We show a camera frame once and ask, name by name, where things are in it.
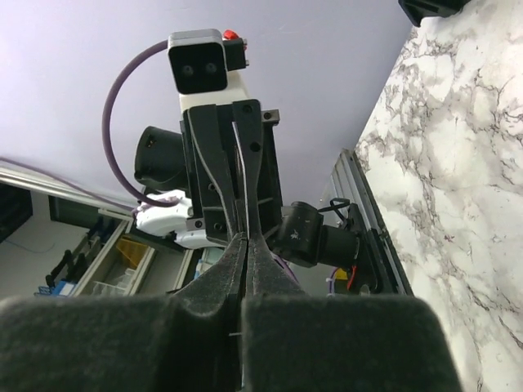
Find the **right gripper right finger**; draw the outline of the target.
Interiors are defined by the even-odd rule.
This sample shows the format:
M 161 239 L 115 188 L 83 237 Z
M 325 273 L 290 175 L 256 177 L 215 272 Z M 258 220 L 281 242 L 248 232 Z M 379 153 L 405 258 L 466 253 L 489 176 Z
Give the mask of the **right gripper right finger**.
M 244 241 L 247 391 L 459 391 L 440 322 L 413 296 L 313 297 Z

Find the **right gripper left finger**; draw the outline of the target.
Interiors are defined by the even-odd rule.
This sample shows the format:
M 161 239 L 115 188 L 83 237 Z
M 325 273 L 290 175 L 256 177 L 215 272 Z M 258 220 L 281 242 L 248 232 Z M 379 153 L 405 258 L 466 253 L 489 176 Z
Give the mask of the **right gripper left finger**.
M 11 298 L 1 304 L 4 391 L 235 391 L 241 381 L 237 234 L 173 294 Z

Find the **black card box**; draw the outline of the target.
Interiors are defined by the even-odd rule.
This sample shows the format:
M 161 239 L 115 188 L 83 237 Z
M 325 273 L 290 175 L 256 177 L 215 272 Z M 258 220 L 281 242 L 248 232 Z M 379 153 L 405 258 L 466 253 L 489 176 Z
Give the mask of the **black card box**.
M 459 13 L 470 0 L 399 0 L 398 4 L 414 27 L 426 17 L 447 18 Z

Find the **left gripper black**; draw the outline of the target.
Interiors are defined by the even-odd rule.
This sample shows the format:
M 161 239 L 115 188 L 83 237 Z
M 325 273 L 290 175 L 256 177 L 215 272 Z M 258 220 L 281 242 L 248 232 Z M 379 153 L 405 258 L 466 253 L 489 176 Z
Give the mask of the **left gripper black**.
M 225 246 L 238 232 L 259 239 L 279 228 L 278 122 L 276 111 L 262 111 L 254 99 L 194 106 L 182 114 L 189 227 L 208 241 Z

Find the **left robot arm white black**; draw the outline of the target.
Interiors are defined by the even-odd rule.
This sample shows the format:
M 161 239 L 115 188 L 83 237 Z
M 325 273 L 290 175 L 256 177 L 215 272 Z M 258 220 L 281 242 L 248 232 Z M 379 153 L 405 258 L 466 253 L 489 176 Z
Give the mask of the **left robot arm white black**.
M 236 231 L 260 233 L 273 253 L 294 264 L 348 268 L 362 247 L 359 232 L 325 225 L 320 210 L 303 202 L 282 213 L 277 122 L 258 100 L 195 106 L 183 113 L 180 134 L 147 128 L 138 172 L 184 191 L 193 220 L 213 243 Z

